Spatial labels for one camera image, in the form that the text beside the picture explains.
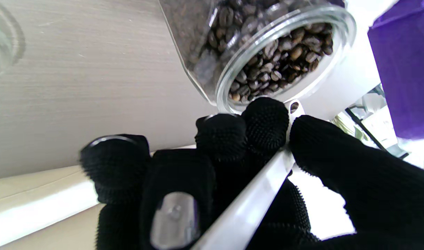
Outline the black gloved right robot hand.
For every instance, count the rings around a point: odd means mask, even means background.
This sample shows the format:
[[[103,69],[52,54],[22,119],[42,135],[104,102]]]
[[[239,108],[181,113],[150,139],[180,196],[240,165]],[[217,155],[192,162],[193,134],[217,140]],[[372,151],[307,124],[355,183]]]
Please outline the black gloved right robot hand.
[[[96,249],[424,250],[424,170],[328,121],[291,116],[261,97],[240,115],[198,119],[194,149],[150,155],[146,137],[131,134],[88,143],[80,165],[104,204]],[[285,149],[344,199],[355,232],[319,239],[298,187],[275,174],[277,193],[242,198],[247,211],[226,216],[221,238],[212,238],[211,226]]]

